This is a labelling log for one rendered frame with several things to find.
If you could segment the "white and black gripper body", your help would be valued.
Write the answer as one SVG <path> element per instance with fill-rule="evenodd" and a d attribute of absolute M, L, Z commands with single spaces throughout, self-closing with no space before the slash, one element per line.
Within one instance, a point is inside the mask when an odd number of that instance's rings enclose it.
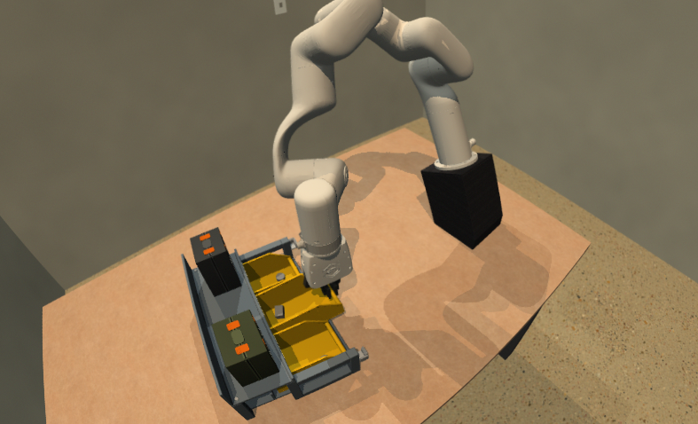
<path fill-rule="evenodd" d="M 346 277 L 353 269 L 349 246 L 342 234 L 340 246 L 331 254 L 313 255 L 301 248 L 301 265 L 311 288 L 320 288 Z"/>

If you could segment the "grey shelf rack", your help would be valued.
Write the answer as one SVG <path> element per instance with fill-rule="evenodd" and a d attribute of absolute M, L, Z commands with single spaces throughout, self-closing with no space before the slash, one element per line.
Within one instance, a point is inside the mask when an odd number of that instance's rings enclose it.
<path fill-rule="evenodd" d="M 235 248 L 235 252 L 230 256 L 242 286 L 218 296 L 213 296 L 199 268 L 191 269 L 184 254 L 181 254 L 194 314 L 219 396 L 246 420 L 255 418 L 252 409 L 290 393 L 295 400 L 305 397 L 360 371 L 359 361 L 363 362 L 368 359 L 364 346 L 360 351 L 357 351 L 355 347 L 348 348 L 332 320 L 329 319 L 329 324 L 346 351 L 292 375 L 250 285 L 243 263 L 283 249 L 284 255 L 290 255 L 297 270 L 302 273 L 292 252 L 293 249 L 297 248 L 295 243 L 297 241 L 294 237 L 291 239 L 285 237 L 240 256 Z M 271 351 L 279 373 L 242 387 L 225 367 L 212 324 L 245 310 L 251 311 Z M 285 385 L 289 389 L 279 393 L 277 389 Z"/>

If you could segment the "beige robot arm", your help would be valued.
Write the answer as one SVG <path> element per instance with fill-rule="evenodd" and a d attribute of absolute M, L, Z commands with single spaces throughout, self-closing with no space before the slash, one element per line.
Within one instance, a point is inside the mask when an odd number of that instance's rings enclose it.
<path fill-rule="evenodd" d="M 472 152 L 476 141 L 468 140 L 459 100 L 448 85 L 468 79 L 474 63 L 440 21 L 404 22 L 383 11 L 381 0 L 334 0 L 318 11 L 314 22 L 291 45 L 293 107 L 275 136 L 273 169 L 278 194 L 294 199 L 301 229 L 297 248 L 328 255 L 341 244 L 338 205 L 349 181 L 348 167 L 338 158 L 289 161 L 288 145 L 300 126 L 335 107 L 334 62 L 347 58 L 366 37 L 394 59 L 410 61 L 439 170 L 463 169 L 478 160 Z"/>

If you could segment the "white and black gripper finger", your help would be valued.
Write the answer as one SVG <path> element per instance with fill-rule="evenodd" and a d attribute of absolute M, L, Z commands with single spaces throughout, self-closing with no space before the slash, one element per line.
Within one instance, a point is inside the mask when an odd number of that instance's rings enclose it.
<path fill-rule="evenodd" d="M 336 295 L 339 295 L 339 294 L 338 294 L 338 289 L 339 289 L 339 284 L 340 284 L 340 282 L 341 282 L 341 280 L 339 279 L 339 280 L 336 280 L 336 281 L 334 281 L 334 282 L 332 282 L 332 283 L 329 284 L 330 287 L 332 288 L 332 290 L 335 292 Z"/>
<path fill-rule="evenodd" d="M 308 281 L 307 281 L 305 275 L 304 275 L 303 284 L 304 284 L 304 286 L 305 286 L 306 288 L 309 288 L 309 287 L 310 287 L 309 284 L 308 284 Z M 323 295 L 327 295 L 327 297 L 328 297 L 329 299 L 332 298 L 331 289 L 330 289 L 330 287 L 329 287 L 328 285 L 325 285 L 325 286 L 321 287 L 321 290 L 322 290 Z"/>

